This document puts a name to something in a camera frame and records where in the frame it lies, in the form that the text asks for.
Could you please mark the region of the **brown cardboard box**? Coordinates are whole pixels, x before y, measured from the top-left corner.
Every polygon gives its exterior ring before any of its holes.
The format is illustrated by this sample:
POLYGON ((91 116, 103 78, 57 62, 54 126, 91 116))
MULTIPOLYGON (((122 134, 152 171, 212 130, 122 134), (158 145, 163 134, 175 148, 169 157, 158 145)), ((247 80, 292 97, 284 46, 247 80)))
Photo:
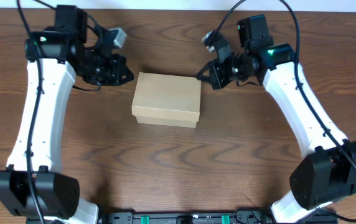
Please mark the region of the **brown cardboard box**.
POLYGON ((194 77, 141 72, 131 111, 141 124, 195 128, 200 98, 201 82, 194 77))

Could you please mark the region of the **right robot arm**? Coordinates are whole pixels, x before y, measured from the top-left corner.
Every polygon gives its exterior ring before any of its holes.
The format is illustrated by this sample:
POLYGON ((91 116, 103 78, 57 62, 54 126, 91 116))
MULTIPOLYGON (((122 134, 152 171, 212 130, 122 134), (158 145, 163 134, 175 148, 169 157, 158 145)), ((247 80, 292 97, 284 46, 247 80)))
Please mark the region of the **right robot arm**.
POLYGON ((293 48, 275 44, 264 15, 237 23, 243 53, 235 54, 218 31, 202 42, 217 58, 197 78, 219 90, 250 77, 277 102, 301 151, 302 161, 289 178, 290 190, 272 204, 267 222, 308 222, 325 213, 325 206, 356 193, 356 141, 332 122, 309 86, 293 48))

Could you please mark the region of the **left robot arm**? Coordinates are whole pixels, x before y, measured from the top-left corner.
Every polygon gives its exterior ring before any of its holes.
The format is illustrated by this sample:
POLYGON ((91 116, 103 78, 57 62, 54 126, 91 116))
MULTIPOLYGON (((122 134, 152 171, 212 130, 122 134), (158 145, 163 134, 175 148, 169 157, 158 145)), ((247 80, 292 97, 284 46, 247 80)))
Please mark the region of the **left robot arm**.
POLYGON ((77 179, 62 174, 61 140, 77 77, 93 91, 133 80, 121 28, 106 29, 73 5, 54 7, 52 26, 29 31, 27 94, 16 143, 0 170, 0 202, 27 223, 106 223, 107 214, 83 199, 77 179))

